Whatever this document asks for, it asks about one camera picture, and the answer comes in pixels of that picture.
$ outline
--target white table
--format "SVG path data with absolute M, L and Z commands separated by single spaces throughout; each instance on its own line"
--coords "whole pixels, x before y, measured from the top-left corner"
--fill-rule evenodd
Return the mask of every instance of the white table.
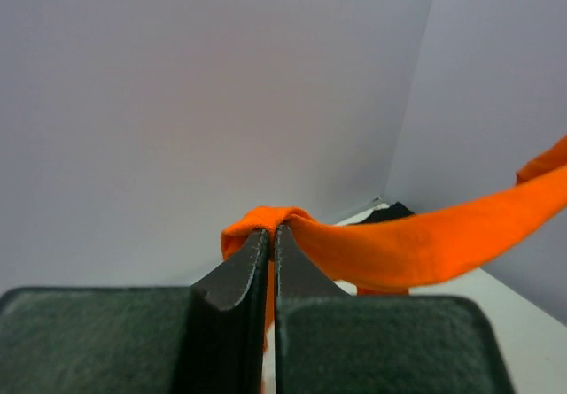
M 339 225 L 364 220 L 367 210 Z M 350 283 L 339 282 L 355 293 Z M 482 269 L 451 282 L 414 289 L 413 295 L 448 294 L 475 301 L 493 325 L 493 330 L 517 394 L 567 393 L 567 327 Z M 274 391 L 273 331 L 265 358 L 266 393 Z

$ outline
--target white surface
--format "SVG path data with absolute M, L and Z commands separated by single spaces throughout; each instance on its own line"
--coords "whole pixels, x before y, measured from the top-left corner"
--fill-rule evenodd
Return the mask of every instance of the white surface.
M 0 0 L 0 291 L 155 283 L 382 193 L 431 0 Z
M 339 225 L 364 220 L 361 212 Z M 338 285 L 354 294 L 350 283 Z M 517 394 L 564 394 L 567 392 L 567 327 L 525 298 L 478 269 L 450 282 L 411 290 L 412 295 L 447 294 L 475 301 L 492 323 L 509 375 Z M 274 393 L 274 339 L 265 359 L 266 394 Z
M 567 133 L 565 9 L 433 0 L 386 200 L 423 212 L 510 187 Z M 485 268 L 563 322 L 566 228 L 564 212 Z

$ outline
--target orange fabric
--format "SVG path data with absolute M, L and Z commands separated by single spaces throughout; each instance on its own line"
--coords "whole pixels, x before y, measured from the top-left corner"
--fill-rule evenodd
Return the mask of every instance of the orange fabric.
M 405 293 L 485 264 L 521 242 L 567 205 L 567 136 L 517 173 L 515 188 L 436 212 L 379 224 L 336 227 L 297 207 L 260 206 L 221 234 L 227 259 L 256 228 L 273 244 L 286 222 L 299 247 L 329 276 L 362 292 Z M 267 326 L 273 320 L 274 268 L 268 275 Z

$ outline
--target cloth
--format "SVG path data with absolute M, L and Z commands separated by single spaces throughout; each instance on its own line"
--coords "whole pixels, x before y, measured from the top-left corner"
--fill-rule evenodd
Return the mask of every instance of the cloth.
M 439 211 L 379 224 L 337 227 L 294 206 L 259 206 L 222 230 L 224 259 L 256 228 L 288 224 L 303 252 L 331 279 L 360 293 L 404 294 L 445 282 L 500 256 L 567 205 L 567 136 L 517 172 L 514 188 Z M 268 327 L 274 315 L 274 266 L 268 274 Z

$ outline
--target wall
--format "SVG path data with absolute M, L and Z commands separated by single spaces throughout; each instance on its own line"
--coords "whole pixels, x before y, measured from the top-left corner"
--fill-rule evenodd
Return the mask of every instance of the wall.
M 0 291 L 155 283 L 384 189 L 431 0 L 0 0 Z
M 567 132 L 567 0 L 434 0 L 386 198 L 418 212 L 512 186 Z M 567 321 L 567 213 L 486 270 Z

